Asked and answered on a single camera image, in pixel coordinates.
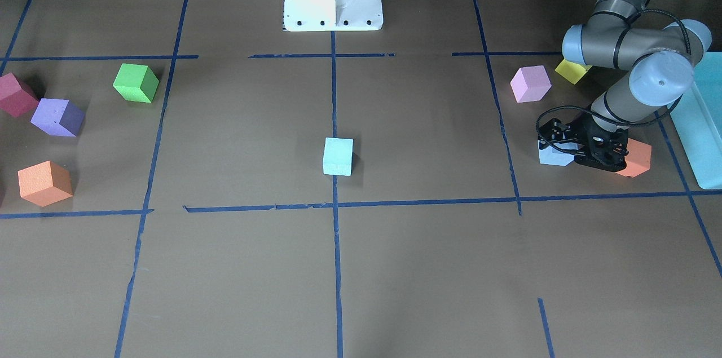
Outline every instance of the orange cube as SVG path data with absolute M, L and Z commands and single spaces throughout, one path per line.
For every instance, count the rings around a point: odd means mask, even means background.
M 619 171 L 619 175 L 634 178 L 634 176 L 639 176 L 649 170 L 652 161 L 652 145 L 629 139 L 627 150 L 629 155 L 624 158 L 627 167 Z
M 17 172 L 20 197 L 45 207 L 73 196 L 70 173 L 51 161 Z

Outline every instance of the magenta cube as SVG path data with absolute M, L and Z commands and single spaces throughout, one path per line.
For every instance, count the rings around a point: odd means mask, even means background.
M 511 89 L 517 103 L 539 101 L 552 88 L 544 65 L 519 68 L 511 79 Z
M 38 106 L 38 98 L 25 82 L 12 73 L 0 77 L 0 108 L 13 117 L 20 117 Z
M 70 100 L 41 99 L 30 122 L 49 135 L 77 137 L 85 114 Z

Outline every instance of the blue cube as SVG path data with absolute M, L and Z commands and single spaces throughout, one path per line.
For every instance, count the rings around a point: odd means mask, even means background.
M 351 176 L 351 158 L 354 140 L 325 139 L 323 147 L 323 173 L 326 175 Z
M 76 137 L 85 114 L 69 100 L 41 99 L 30 122 L 49 135 Z
M 579 149 L 579 145 L 574 144 L 573 142 L 555 145 L 562 149 Z M 574 155 L 572 155 L 571 153 L 559 152 L 552 147 L 546 147 L 539 150 L 539 163 L 543 163 L 544 165 L 557 165 L 559 167 L 565 167 L 572 163 L 573 160 Z

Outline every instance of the cube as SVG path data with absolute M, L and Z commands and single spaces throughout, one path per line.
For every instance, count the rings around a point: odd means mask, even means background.
M 325 139 L 323 147 L 323 173 L 326 175 L 351 176 L 354 140 Z
M 73 196 L 70 173 L 51 161 L 18 171 L 17 179 L 20 197 L 40 207 Z
M 20 117 L 38 106 L 38 98 L 25 82 L 12 73 L 0 77 L 0 108 L 13 117 Z
M 539 101 L 552 88 L 543 65 L 519 68 L 511 79 L 511 89 L 517 103 Z
M 41 99 L 30 122 L 48 135 L 77 137 L 85 114 L 70 100 Z
M 627 167 L 624 170 L 617 171 L 619 175 L 634 178 L 634 176 L 639 176 L 649 170 L 652 161 L 652 145 L 629 139 L 627 150 L 629 155 L 624 158 Z
M 573 142 L 565 142 L 564 144 L 555 144 L 557 147 L 562 149 L 579 149 L 579 145 Z M 542 146 L 541 140 L 538 141 L 537 148 Z M 556 148 L 548 147 L 539 150 L 539 163 L 542 165 L 557 165 L 558 167 L 565 167 L 572 163 L 574 155 L 572 153 L 560 152 Z
M 158 89 L 158 78 L 146 65 L 123 63 L 113 87 L 128 101 L 150 103 Z
M 563 78 L 570 81 L 570 83 L 577 84 L 577 82 L 586 75 L 589 69 L 591 69 L 591 65 L 580 65 L 578 63 L 562 59 L 562 62 L 557 66 L 555 71 L 559 73 L 559 75 L 562 75 Z

